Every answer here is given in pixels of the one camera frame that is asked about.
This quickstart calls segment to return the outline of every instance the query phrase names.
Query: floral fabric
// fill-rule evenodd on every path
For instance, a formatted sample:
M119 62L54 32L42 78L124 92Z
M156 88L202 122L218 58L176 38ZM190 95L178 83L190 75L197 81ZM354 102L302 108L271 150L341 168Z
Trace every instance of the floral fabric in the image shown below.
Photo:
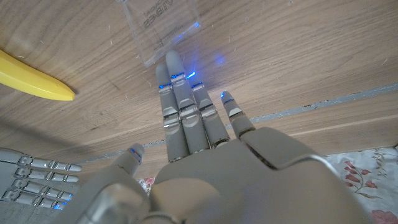
M371 149L325 156L377 224L398 224L398 151ZM155 178L139 179L149 195Z

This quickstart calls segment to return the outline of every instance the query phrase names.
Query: transparent plastic case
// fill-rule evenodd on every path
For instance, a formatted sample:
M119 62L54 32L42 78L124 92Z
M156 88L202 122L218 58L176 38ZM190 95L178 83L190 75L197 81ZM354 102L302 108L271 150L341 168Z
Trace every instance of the transparent plastic case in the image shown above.
M192 0L119 0L146 67L200 30Z

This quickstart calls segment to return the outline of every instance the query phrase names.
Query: gray robotic hand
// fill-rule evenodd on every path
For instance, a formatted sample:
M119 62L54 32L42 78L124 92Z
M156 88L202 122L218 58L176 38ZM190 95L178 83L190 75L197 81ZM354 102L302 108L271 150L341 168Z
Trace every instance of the gray robotic hand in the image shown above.
M0 201L62 210L72 199L72 194L38 184L32 179L76 182L79 178L53 170L78 172L81 167L0 148Z
M166 62L156 77L170 163L149 198L132 178L144 155L135 144L54 223L371 223L322 157L284 133L256 129L225 91L230 140L200 77L185 73L175 51Z

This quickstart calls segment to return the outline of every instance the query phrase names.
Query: yellow banana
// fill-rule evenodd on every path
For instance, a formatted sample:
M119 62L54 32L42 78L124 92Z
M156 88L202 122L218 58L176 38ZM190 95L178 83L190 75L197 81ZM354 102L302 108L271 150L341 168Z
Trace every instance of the yellow banana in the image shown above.
M74 92L61 81L40 72L0 50L0 83L31 95L70 101Z

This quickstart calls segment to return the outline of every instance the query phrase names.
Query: wooden table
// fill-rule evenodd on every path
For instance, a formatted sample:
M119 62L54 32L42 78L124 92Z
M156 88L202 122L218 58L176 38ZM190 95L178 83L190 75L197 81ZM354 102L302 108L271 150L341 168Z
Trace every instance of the wooden table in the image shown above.
M225 124L223 90L254 118L398 83L398 1L195 2L202 30L175 49ZM76 93L61 102L0 86L2 147L76 162L164 139L155 66L143 66L120 3L4 0L0 30L0 49ZM397 100L390 91L256 126L320 154L391 146ZM114 158L83 163L81 178ZM166 163L165 144L148 147L136 177Z

